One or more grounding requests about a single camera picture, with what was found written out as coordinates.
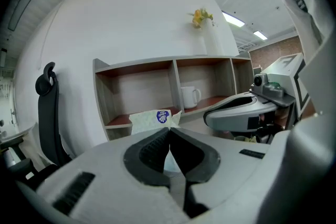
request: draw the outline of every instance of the white robot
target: white robot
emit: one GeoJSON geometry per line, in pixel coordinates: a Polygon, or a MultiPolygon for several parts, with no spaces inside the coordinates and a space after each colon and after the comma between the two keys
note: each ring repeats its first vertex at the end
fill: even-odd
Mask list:
{"type": "MultiPolygon", "coordinates": [[[[302,43],[307,65],[301,54],[282,57],[255,76],[249,92],[204,114],[216,130],[250,135],[288,107],[286,130],[272,133],[270,144],[174,128],[144,132],[88,150],[36,193],[18,183],[30,204],[51,223],[284,223],[298,222],[298,215],[303,222],[313,210],[329,213],[321,195],[336,170],[335,29],[334,23],[321,27],[331,17],[321,16],[324,5],[296,1],[314,11],[323,36],[320,46],[293,19],[301,41],[316,45],[302,43]],[[292,128],[310,99],[317,113],[292,128]],[[169,150],[186,181],[183,208],[173,198],[173,179],[163,173],[169,150]]],[[[293,15],[294,7],[286,6],[293,15]]]]}

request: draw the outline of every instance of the wooden shelf compartment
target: wooden shelf compartment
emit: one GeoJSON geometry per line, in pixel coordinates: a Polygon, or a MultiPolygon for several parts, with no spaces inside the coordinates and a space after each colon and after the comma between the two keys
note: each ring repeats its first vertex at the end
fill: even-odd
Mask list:
{"type": "Polygon", "coordinates": [[[251,60],[232,59],[237,94],[248,92],[253,83],[254,73],[251,60]]]}
{"type": "Polygon", "coordinates": [[[173,60],[108,69],[94,75],[98,108],[106,130],[131,127],[130,114],[163,108],[172,113],[181,110],[173,60]]]}
{"type": "MultiPolygon", "coordinates": [[[[174,106],[171,106],[169,108],[162,108],[162,110],[170,110],[172,115],[175,115],[179,113],[179,109],[177,109],[174,106]]],[[[124,114],[124,115],[119,115],[113,120],[111,120],[108,124],[106,124],[105,128],[106,129],[115,129],[119,127],[130,127],[132,126],[132,122],[130,121],[129,117],[131,114],[124,114]]]]}
{"type": "Polygon", "coordinates": [[[181,87],[194,86],[202,93],[198,105],[184,109],[182,116],[199,113],[209,106],[235,94],[233,69],[230,59],[180,59],[176,60],[181,87]]]}

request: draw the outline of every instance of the black vent slot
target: black vent slot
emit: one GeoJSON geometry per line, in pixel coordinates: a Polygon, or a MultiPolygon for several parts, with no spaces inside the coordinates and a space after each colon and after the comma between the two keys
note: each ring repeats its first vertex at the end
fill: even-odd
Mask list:
{"type": "Polygon", "coordinates": [[[169,129],[163,128],[126,150],[125,167],[139,182],[170,188],[170,180],[163,174],[164,161],[169,151],[168,133],[169,129]]]}
{"type": "Polygon", "coordinates": [[[239,106],[239,105],[244,105],[244,104],[250,104],[252,103],[253,99],[252,97],[240,97],[240,98],[236,98],[236,99],[233,99],[232,101],[228,102],[228,103],[225,103],[217,108],[214,108],[214,109],[211,109],[211,110],[208,110],[207,112],[204,113],[203,115],[203,120],[206,124],[206,116],[208,116],[209,113],[212,113],[216,110],[221,110],[221,109],[229,109],[229,108],[233,108],[235,106],[239,106]]]}
{"type": "Polygon", "coordinates": [[[208,210],[197,203],[191,186],[207,182],[217,171],[221,162],[219,153],[212,147],[171,128],[170,151],[186,179],[183,210],[194,218],[208,210]]]}
{"type": "Polygon", "coordinates": [[[90,186],[95,175],[87,172],[79,174],[65,192],[54,203],[53,207],[65,215],[69,215],[80,197],[90,186]]]}

